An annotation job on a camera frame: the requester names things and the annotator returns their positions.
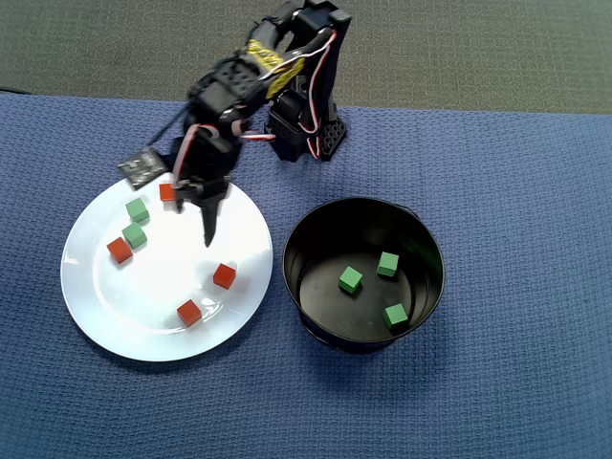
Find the gray carpet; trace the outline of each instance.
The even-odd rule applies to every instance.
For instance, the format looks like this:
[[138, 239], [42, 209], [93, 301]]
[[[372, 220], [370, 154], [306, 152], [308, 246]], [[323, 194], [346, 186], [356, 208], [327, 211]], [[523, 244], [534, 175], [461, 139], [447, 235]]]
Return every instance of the gray carpet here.
[[[182, 99], [279, 0], [0, 0], [0, 85]], [[342, 105], [612, 113], [610, 0], [338, 0]]]

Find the black metal container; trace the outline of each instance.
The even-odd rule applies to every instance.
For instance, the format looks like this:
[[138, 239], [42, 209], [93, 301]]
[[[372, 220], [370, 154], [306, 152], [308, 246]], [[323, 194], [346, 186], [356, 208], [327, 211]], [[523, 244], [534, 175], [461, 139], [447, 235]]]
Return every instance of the black metal container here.
[[[377, 274], [383, 251], [400, 256], [393, 278]], [[352, 295], [338, 285], [347, 266], [363, 274]], [[370, 198], [340, 199], [306, 215], [287, 240], [283, 272], [306, 329], [353, 353], [382, 349], [415, 330], [435, 309], [445, 281], [440, 249], [417, 215]], [[408, 324], [391, 332], [383, 311], [397, 303]]]

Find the blue tablecloth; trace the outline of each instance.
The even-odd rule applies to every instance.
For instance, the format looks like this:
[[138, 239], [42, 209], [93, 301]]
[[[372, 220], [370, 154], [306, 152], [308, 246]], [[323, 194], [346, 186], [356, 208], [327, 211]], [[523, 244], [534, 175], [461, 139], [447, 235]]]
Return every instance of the blue tablecloth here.
[[[60, 255], [179, 106], [0, 97], [0, 456], [611, 457], [612, 117], [343, 108], [328, 164], [249, 144], [263, 304], [202, 356], [128, 361], [71, 320]], [[299, 218], [352, 195], [413, 208], [448, 269], [433, 316], [368, 356], [310, 337], [280, 270]]]

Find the wire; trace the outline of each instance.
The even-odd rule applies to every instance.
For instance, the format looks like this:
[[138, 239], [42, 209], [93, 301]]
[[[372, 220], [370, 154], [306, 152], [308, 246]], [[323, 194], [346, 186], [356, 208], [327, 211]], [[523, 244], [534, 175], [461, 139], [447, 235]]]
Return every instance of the wire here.
[[292, 57], [291, 59], [286, 60], [285, 62], [281, 62], [281, 63], [280, 63], [280, 64], [278, 64], [276, 67], [274, 67], [273, 69], [271, 69], [271, 70], [270, 70], [270, 71], [269, 71], [267, 74], [265, 74], [264, 76], [261, 76], [261, 77], [259, 78], [259, 80], [261, 81], [262, 79], [266, 79], [266, 78], [270, 77], [270, 76], [271, 76], [271, 75], [273, 75], [273, 74], [274, 74], [274, 72], [276, 72], [278, 69], [280, 69], [281, 67], [284, 67], [284, 66], [286, 66], [286, 65], [291, 64], [291, 63], [292, 63], [292, 62], [294, 62], [295, 60], [301, 59], [302, 57], [312, 57], [313, 55], [317, 55], [318, 53], [320, 53], [320, 52], [322, 52], [322, 51], [325, 51], [325, 49], [326, 49], [326, 48], [327, 48], [329, 45], [331, 45], [331, 44], [332, 44], [332, 42], [333, 42], [333, 41], [336, 39], [336, 35], [337, 35], [336, 31], [333, 31], [333, 32], [332, 32], [332, 36], [330, 37], [330, 39], [329, 39], [329, 40], [327, 40], [327, 43], [325, 43], [325, 44], [324, 44], [324, 45], [323, 45], [321, 48], [319, 48], [318, 50], [316, 50], [316, 51], [312, 51], [311, 53], [308, 53], [308, 54], [306, 54], [306, 55], [296, 55], [296, 56]]
[[185, 136], [181, 142], [181, 147], [179, 148], [179, 154], [174, 162], [174, 167], [172, 168], [172, 175], [174, 175], [175, 184], [179, 183], [181, 171], [183, 170], [183, 163], [185, 162], [185, 158], [189, 152], [189, 148], [191, 147], [193, 140], [195, 139], [198, 129], [201, 127], [207, 129], [214, 139], [219, 137], [219, 130], [212, 124], [192, 124], [189, 126], [189, 129], [187, 129], [187, 132], [185, 132]]
[[32, 95], [32, 93], [29, 93], [28, 91], [23, 91], [22, 89], [10, 88], [9, 86], [0, 86], [0, 93], [23, 94], [26, 96]]
[[308, 149], [310, 150], [310, 152], [313, 154], [315, 159], [318, 160], [321, 157], [321, 142], [318, 139], [318, 136], [317, 136], [317, 152], [315, 152], [315, 150], [313, 149], [313, 145], [310, 143], [310, 138], [306, 139], [306, 143], [308, 143]]
[[308, 129], [301, 122], [297, 123], [299, 124], [299, 127], [301, 127], [302, 130], [306, 132], [307, 134], [314, 134], [318, 131], [318, 116], [317, 116], [317, 109], [315, 107], [315, 101], [313, 100], [313, 88], [315, 87], [315, 81], [317, 80], [318, 71], [321, 69], [323, 62], [325, 62], [325, 58], [327, 57], [327, 55], [329, 54], [329, 51], [332, 48], [331, 44], [336, 39], [336, 35], [337, 35], [336, 31], [334, 31], [329, 41], [327, 42], [327, 48], [325, 49], [325, 53], [323, 53], [323, 55], [321, 56], [321, 59], [318, 60], [317, 67], [315, 68], [313, 77], [310, 80], [310, 86], [308, 87], [308, 104], [310, 106], [310, 115], [311, 115], [311, 118], [313, 119], [313, 129], [312, 130]]
[[166, 126], [164, 126], [162, 129], [158, 131], [158, 133], [155, 135], [155, 137], [153, 137], [153, 139], [151, 139], [151, 142], [149, 142], [147, 146], [151, 146], [153, 143], [161, 139], [162, 135], [165, 134], [165, 131], [167, 131], [170, 128], [170, 126], [177, 121], [177, 119], [185, 112], [188, 106], [189, 106], [189, 103], [186, 103], [185, 105], [183, 105], [183, 108], [179, 110], [179, 113], [174, 115], [174, 117], [172, 117], [172, 120], [170, 120]]
[[275, 134], [244, 134], [240, 136], [240, 139], [245, 141], [265, 141], [272, 142], [276, 140]]

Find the bowl rim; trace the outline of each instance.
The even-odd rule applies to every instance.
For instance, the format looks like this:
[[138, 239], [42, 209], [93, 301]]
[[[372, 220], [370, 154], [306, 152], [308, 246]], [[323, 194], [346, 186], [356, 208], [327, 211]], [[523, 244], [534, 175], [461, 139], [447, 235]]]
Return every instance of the bowl rim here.
[[[411, 329], [408, 329], [408, 330], [406, 330], [404, 332], [401, 332], [398, 336], [395, 336], [393, 338], [376, 339], [376, 340], [357, 340], [357, 339], [350, 339], [350, 338], [346, 338], [346, 337], [342, 337], [342, 336], [338, 335], [337, 333], [335, 333], [335, 332], [329, 330], [328, 328], [325, 328], [322, 325], [320, 325], [316, 320], [314, 320], [312, 317], [310, 317], [302, 309], [302, 307], [300, 306], [299, 302], [295, 298], [294, 294], [291, 292], [291, 289], [289, 288], [289, 283], [287, 282], [287, 275], [285, 273], [285, 256], [287, 254], [287, 246], [289, 245], [289, 241], [291, 240], [292, 236], [294, 235], [295, 230], [297, 230], [297, 227], [304, 220], [306, 220], [306, 218], [308, 218], [311, 214], [317, 212], [321, 208], [324, 208], [326, 206], [330, 206], [332, 204], [339, 203], [339, 202], [342, 202], [342, 201], [352, 201], [352, 200], [373, 201], [373, 202], [377, 202], [377, 203], [380, 203], [380, 204], [383, 204], [383, 205], [392, 206], [394, 208], [397, 208], [398, 210], [401, 210], [401, 211], [407, 213], [411, 217], [415, 218], [423, 226], [423, 228], [425, 228], [425, 230], [427, 231], [427, 233], [431, 237], [431, 240], [433, 241], [433, 244], [434, 244], [436, 250], [438, 251], [438, 254], [440, 255], [440, 263], [442, 265], [442, 285], [440, 286], [440, 294], [438, 295], [438, 298], [436, 299], [436, 302], [431, 307], [429, 312], [423, 317], [423, 320], [421, 320], [414, 328], [411, 328]], [[440, 303], [440, 299], [442, 299], [442, 295], [444, 293], [444, 289], [445, 289], [446, 283], [447, 283], [447, 269], [446, 269], [446, 265], [445, 265], [445, 262], [444, 262], [444, 256], [442, 255], [442, 251], [440, 250], [440, 245], [438, 244], [438, 241], [436, 241], [436, 238], [433, 236], [433, 234], [431, 233], [429, 228], [425, 225], [425, 223], [423, 223], [423, 221], [421, 221], [421, 218], [417, 215], [417, 213], [414, 210], [412, 210], [412, 209], [410, 209], [408, 207], [405, 207], [403, 205], [394, 204], [394, 203], [391, 203], [389, 201], [385, 201], [384, 199], [371, 198], [371, 197], [367, 197], [367, 196], [351, 196], [351, 197], [347, 197], [347, 198], [339, 198], [339, 199], [335, 199], [333, 201], [329, 201], [327, 203], [321, 204], [321, 205], [316, 206], [315, 208], [311, 209], [308, 213], [306, 213], [306, 215], [304, 215], [302, 218], [299, 219], [299, 221], [295, 224], [295, 226], [293, 227], [293, 229], [289, 233], [289, 236], [287, 237], [287, 240], [285, 241], [285, 244], [284, 244], [284, 247], [283, 247], [283, 257], [282, 257], [281, 262], [282, 262], [283, 280], [285, 281], [285, 288], [287, 289], [287, 292], [289, 292], [289, 295], [290, 295], [291, 299], [293, 300], [294, 305], [296, 306], [297, 310], [301, 314], [306, 316], [308, 319], [310, 319], [314, 324], [317, 325], [317, 327], [319, 327], [321, 330], [325, 331], [326, 333], [329, 333], [330, 335], [334, 336], [337, 339], [342, 339], [344, 341], [352, 342], [352, 343], [356, 343], [356, 344], [381, 344], [381, 343], [386, 343], [386, 342], [391, 343], [391, 342], [395, 341], [396, 339], [403, 338], [406, 335], [414, 332], [421, 325], [423, 325], [427, 321], [429, 316], [431, 316], [431, 314], [433, 314], [433, 312], [436, 310], [436, 308], [438, 307], [438, 303]]]

